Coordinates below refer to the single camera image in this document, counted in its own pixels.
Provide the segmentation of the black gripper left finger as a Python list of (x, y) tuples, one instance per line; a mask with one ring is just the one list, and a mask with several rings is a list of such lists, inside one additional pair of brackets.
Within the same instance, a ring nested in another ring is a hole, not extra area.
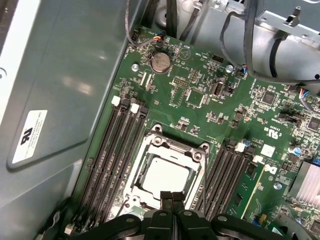
[(170, 240), (173, 234), (173, 198), (160, 193), (160, 209), (150, 210), (143, 219), (124, 214), (81, 233), (76, 240)]

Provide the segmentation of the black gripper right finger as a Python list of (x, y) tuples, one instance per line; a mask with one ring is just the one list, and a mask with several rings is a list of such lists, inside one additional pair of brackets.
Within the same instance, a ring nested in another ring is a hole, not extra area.
[(226, 214), (207, 220), (198, 211), (185, 209), (185, 196), (172, 194), (173, 214), (177, 217), (179, 240), (283, 240), (284, 237)]

